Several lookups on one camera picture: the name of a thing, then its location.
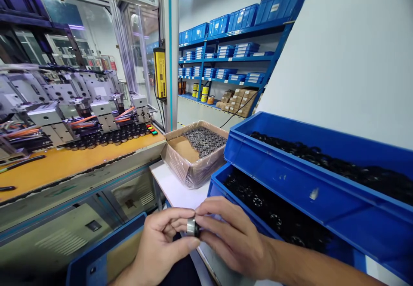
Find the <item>blue storage box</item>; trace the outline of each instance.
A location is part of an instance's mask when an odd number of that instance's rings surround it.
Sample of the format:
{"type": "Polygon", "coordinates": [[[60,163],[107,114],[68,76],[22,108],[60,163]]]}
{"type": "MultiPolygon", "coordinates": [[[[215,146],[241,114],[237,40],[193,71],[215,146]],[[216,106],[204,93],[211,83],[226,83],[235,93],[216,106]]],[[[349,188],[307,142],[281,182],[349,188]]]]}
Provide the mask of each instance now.
{"type": "Polygon", "coordinates": [[[204,40],[208,32],[208,23],[200,24],[192,28],[192,41],[204,40]]]}
{"type": "Polygon", "coordinates": [[[255,22],[258,4],[247,6],[238,11],[232,12],[229,17],[228,32],[252,27],[255,22]]]}
{"type": "Polygon", "coordinates": [[[413,178],[413,151],[264,112],[231,128],[224,157],[408,283],[413,282],[413,207],[249,135],[317,146],[358,166],[413,178]],[[316,192],[315,200],[310,197],[316,192]]]}
{"type": "MultiPolygon", "coordinates": [[[[225,164],[217,172],[212,175],[210,187],[208,189],[208,197],[223,196],[233,204],[240,206],[251,219],[252,223],[257,227],[258,232],[272,237],[277,240],[284,241],[271,227],[269,227],[257,214],[255,214],[248,206],[238,199],[228,188],[224,182],[226,178],[233,172],[234,166],[230,163],[225,164]]],[[[332,241],[327,246],[326,255],[336,258],[349,265],[354,265],[353,247],[340,239],[333,236],[332,241]]]]}
{"type": "Polygon", "coordinates": [[[144,212],[74,259],[68,267],[66,286],[107,285],[107,254],[143,231],[145,219],[144,212]]]}
{"type": "Polygon", "coordinates": [[[183,32],[182,44],[192,42],[192,29],[183,32]]]}
{"type": "Polygon", "coordinates": [[[229,14],[210,21],[208,36],[212,37],[228,31],[229,14]]]}
{"type": "Polygon", "coordinates": [[[304,0],[261,0],[255,25],[277,21],[279,25],[297,19],[304,0]]]}
{"type": "Polygon", "coordinates": [[[274,52],[255,52],[251,56],[257,57],[257,56],[273,56],[274,52]]]}

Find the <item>hand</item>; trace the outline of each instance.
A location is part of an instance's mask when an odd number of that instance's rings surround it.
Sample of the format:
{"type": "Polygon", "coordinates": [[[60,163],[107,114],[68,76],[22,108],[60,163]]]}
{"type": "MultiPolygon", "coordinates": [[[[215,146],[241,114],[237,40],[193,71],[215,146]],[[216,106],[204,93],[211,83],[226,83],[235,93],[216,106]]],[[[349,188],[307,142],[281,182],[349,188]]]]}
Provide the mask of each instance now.
{"type": "Polygon", "coordinates": [[[200,239],[206,242],[230,267],[256,280],[271,279],[275,260],[271,245],[241,207],[224,197],[207,198],[196,210],[196,222],[206,229],[200,239]],[[225,221],[205,216],[218,214],[225,221]]]}
{"type": "Polygon", "coordinates": [[[194,215],[193,210],[181,208],[169,208],[149,215],[145,220],[138,254],[129,272],[126,272],[127,281],[119,285],[155,286],[161,283],[172,266],[200,244],[195,237],[172,241],[177,232],[186,231],[187,219],[194,215]]]}

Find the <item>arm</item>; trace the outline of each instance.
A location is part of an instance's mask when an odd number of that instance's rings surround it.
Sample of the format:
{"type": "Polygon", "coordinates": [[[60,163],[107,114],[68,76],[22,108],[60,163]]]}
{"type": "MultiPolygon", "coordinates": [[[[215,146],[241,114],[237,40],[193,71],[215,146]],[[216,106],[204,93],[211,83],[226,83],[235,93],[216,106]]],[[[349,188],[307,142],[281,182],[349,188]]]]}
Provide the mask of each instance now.
{"type": "Polygon", "coordinates": [[[200,241],[183,237],[173,242],[179,231],[186,231],[191,209],[170,208],[149,215],[145,220],[135,260],[110,283],[110,286],[155,286],[160,284],[172,266],[196,249],[200,241]]]}
{"type": "Polygon", "coordinates": [[[201,240],[231,269],[256,280],[288,286],[384,285],[326,255],[259,234],[242,208],[223,197],[207,198],[196,214],[196,222],[205,229],[201,240]],[[208,214],[218,214],[226,222],[208,214]]]}

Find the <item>white table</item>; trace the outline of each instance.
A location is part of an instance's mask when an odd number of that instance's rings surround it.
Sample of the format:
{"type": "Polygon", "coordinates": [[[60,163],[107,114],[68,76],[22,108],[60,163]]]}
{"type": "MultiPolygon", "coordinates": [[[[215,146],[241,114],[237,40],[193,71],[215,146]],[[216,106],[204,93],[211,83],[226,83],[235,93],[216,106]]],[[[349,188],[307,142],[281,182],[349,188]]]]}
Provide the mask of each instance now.
{"type": "MultiPolygon", "coordinates": [[[[177,179],[177,177],[171,172],[169,167],[163,162],[163,160],[153,164],[149,167],[154,176],[157,185],[163,191],[166,199],[171,206],[185,207],[196,209],[207,197],[209,184],[202,186],[199,189],[188,189],[177,179]]],[[[212,250],[210,247],[201,243],[197,248],[199,255],[203,259],[205,265],[208,267],[209,272],[215,277],[218,284],[222,286],[227,285],[242,285],[242,286],[276,286],[281,285],[269,280],[266,281],[254,281],[250,280],[242,275],[234,272],[226,266],[222,259],[212,250]]],[[[200,279],[206,280],[205,276],[200,276],[200,279]]]]}

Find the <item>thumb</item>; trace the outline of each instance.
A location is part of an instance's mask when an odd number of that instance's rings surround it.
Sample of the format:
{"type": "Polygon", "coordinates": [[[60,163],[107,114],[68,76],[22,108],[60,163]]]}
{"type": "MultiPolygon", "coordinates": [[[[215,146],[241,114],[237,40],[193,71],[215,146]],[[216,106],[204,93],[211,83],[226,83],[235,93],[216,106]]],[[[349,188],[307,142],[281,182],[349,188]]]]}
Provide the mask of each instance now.
{"type": "Polygon", "coordinates": [[[183,237],[168,244],[167,253],[169,253],[171,261],[176,263],[188,256],[190,252],[199,246],[199,244],[200,241],[196,237],[183,237]]]}

